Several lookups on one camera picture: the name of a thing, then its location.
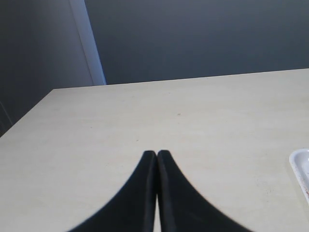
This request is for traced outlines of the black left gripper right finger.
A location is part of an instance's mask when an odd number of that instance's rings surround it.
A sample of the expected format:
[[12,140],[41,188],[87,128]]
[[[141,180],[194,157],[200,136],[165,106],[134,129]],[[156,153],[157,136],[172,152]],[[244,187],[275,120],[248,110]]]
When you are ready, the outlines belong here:
[[158,152],[157,162],[161,231],[249,231],[209,203],[186,179],[168,150]]

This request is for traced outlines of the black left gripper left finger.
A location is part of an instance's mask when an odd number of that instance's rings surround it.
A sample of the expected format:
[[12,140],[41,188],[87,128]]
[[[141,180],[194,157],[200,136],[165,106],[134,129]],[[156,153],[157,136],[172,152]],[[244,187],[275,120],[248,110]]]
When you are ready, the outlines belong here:
[[72,232],[152,232],[157,195],[157,156],[144,151],[122,188]]

